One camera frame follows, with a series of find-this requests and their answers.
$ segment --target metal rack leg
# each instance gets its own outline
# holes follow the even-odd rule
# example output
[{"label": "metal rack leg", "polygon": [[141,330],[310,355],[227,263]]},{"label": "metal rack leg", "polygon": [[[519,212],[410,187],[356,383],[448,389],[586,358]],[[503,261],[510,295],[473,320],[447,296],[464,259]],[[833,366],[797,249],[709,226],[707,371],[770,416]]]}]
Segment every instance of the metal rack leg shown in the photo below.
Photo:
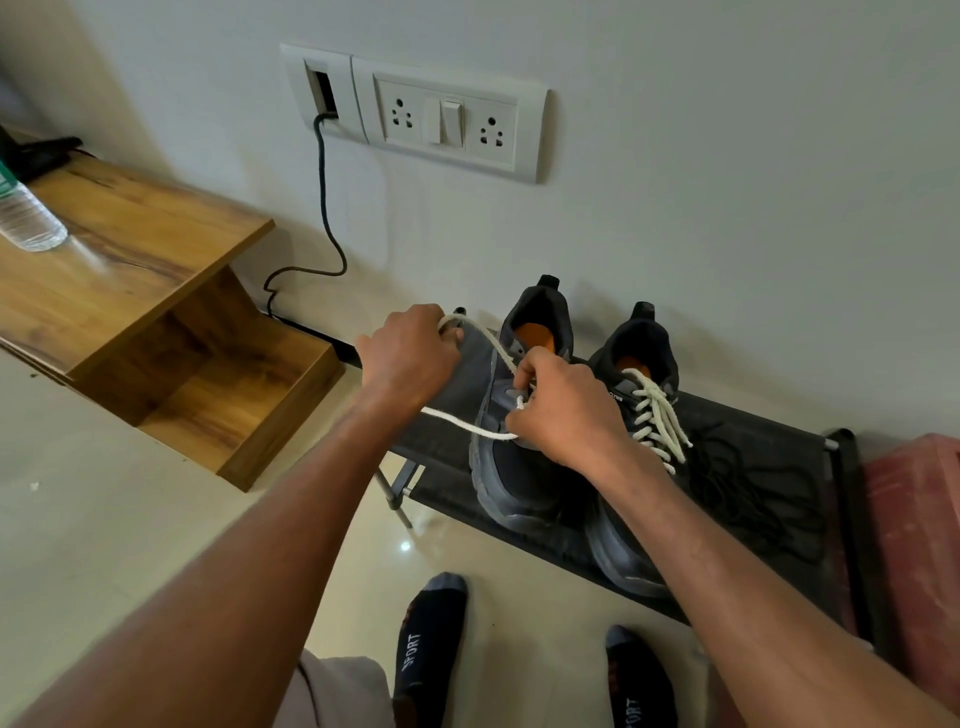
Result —
[{"label": "metal rack leg", "polygon": [[403,523],[403,527],[408,531],[412,531],[414,525],[410,523],[410,519],[407,518],[407,514],[403,512],[403,506],[400,503],[403,501],[403,496],[397,497],[394,495],[393,488],[390,487],[390,481],[387,480],[387,476],[383,474],[379,468],[376,469],[376,473],[373,474],[373,477],[376,479],[377,485],[380,486],[380,490],[383,491],[383,495],[387,497],[387,505],[390,506],[390,509],[396,513],[396,516],[400,519],[400,522]]}]

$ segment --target glossy floor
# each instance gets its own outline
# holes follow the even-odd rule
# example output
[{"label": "glossy floor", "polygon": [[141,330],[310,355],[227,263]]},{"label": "glossy floor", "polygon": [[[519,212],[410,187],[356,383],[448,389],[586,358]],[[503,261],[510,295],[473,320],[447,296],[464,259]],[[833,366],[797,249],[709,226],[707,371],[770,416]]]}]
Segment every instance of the glossy floor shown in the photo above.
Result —
[{"label": "glossy floor", "polygon": [[[242,494],[0,352],[0,724],[174,574],[316,442],[359,386],[347,374]],[[388,455],[393,476],[402,461]],[[408,502],[402,527],[368,489],[307,647],[369,655],[393,679],[396,632],[433,574],[470,585],[448,725],[612,726],[603,636],[653,645],[682,726],[704,723],[707,670],[690,630]]]}]

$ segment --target hand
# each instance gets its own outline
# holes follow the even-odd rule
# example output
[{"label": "hand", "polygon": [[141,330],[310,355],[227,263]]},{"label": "hand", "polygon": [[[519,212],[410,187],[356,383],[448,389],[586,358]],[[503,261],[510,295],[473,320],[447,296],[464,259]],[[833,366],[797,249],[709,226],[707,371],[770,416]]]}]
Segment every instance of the hand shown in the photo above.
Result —
[{"label": "hand", "polygon": [[567,364],[534,347],[520,362],[514,386],[526,389],[534,378],[533,396],[507,416],[507,427],[554,462],[592,480],[605,459],[645,449],[631,439],[616,402],[586,364]]},{"label": "hand", "polygon": [[373,336],[358,336],[361,394],[376,397],[402,417],[413,417],[432,400],[460,361],[457,345],[464,338],[461,328],[437,331],[443,316],[435,303],[420,303],[390,314]]}]

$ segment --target black sock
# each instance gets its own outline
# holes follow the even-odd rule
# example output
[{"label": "black sock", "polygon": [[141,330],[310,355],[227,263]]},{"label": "black sock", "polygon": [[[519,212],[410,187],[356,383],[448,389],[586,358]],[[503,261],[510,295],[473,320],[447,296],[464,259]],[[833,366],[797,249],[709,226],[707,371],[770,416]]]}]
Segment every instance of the black sock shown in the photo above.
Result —
[{"label": "black sock", "polygon": [[646,642],[626,627],[611,627],[607,664],[614,728],[677,728],[673,686]]},{"label": "black sock", "polygon": [[418,728],[440,728],[467,612],[467,582],[444,572],[410,602],[396,644],[394,698],[417,708]]}]

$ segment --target water bottle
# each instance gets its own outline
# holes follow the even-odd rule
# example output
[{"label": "water bottle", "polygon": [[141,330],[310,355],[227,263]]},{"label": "water bottle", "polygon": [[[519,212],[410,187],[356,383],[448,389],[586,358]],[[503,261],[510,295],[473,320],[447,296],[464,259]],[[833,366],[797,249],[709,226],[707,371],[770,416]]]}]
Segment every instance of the water bottle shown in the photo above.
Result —
[{"label": "water bottle", "polygon": [[48,251],[66,240],[67,231],[43,203],[0,162],[0,238],[31,253]]}]

